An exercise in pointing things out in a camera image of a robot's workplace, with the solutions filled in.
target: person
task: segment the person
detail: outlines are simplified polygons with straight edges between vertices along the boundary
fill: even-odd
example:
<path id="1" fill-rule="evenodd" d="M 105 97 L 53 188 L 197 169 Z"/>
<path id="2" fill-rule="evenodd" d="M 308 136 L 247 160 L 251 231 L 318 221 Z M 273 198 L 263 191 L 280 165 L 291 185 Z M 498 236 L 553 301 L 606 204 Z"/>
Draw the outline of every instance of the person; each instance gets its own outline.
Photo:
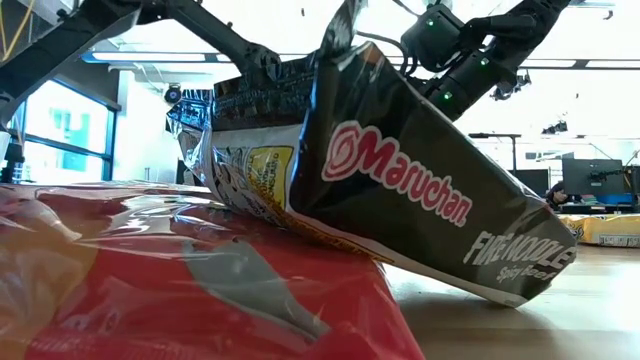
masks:
<path id="1" fill-rule="evenodd" d="M 569 202 L 582 202 L 582 197 L 580 195 L 568 195 L 564 192 L 564 182 L 558 181 L 557 184 L 553 185 L 551 190 L 547 192 L 545 196 L 547 200 L 547 204 L 553 210 L 560 210 L 560 205 L 564 205 Z"/>

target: window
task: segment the window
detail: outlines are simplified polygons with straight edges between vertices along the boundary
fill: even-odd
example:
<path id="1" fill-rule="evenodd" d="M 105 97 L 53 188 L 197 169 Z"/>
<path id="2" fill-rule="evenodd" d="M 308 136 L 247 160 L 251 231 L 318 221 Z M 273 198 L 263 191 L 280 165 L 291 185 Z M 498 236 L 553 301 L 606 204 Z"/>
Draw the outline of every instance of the window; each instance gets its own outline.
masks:
<path id="1" fill-rule="evenodd" d="M 24 141 L 22 181 L 63 185 L 110 180 L 114 119 L 106 106 L 58 82 L 46 82 L 10 124 L 14 140 Z"/>

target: maruchan bag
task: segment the maruchan bag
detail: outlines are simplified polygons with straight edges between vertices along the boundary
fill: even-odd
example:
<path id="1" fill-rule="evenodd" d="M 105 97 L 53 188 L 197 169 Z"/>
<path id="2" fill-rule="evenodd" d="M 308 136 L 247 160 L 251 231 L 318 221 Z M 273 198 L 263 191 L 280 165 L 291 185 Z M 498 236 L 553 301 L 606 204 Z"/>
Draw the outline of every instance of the maruchan bag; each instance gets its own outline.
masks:
<path id="1" fill-rule="evenodd" d="M 189 149 L 200 176 L 230 207 L 307 237 L 504 305 L 533 299 L 575 238 L 374 44 L 350 46 L 361 5 L 345 1 L 307 58 L 215 85 Z"/>

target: computer monitor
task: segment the computer monitor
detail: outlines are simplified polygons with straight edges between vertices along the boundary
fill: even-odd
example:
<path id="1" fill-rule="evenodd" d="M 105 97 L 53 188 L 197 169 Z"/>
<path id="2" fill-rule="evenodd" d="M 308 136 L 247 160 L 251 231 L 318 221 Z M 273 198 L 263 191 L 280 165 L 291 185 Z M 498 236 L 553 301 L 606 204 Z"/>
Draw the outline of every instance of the computer monitor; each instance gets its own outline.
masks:
<path id="1" fill-rule="evenodd" d="M 627 170 L 629 170 L 629 173 L 627 174 L 627 180 L 624 182 L 625 192 L 629 194 L 640 193 L 640 166 L 627 166 Z"/>
<path id="2" fill-rule="evenodd" d="M 625 193 L 622 174 L 594 179 L 593 174 L 622 170 L 622 160 L 562 159 L 564 191 L 571 195 L 620 195 Z"/>
<path id="3" fill-rule="evenodd" d="M 544 196 L 549 191 L 549 170 L 547 169 L 516 170 L 515 172 L 509 170 L 509 172 L 540 196 Z"/>

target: yellow label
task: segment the yellow label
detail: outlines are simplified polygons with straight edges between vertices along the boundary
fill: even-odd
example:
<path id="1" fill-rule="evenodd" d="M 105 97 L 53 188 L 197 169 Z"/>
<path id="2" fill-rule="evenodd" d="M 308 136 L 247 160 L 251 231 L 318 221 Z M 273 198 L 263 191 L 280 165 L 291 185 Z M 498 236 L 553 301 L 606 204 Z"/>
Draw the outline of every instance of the yellow label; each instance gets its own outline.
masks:
<path id="1" fill-rule="evenodd" d="M 251 149 L 247 160 L 249 182 L 281 209 L 287 203 L 287 168 L 292 156 L 290 146 L 265 146 Z"/>

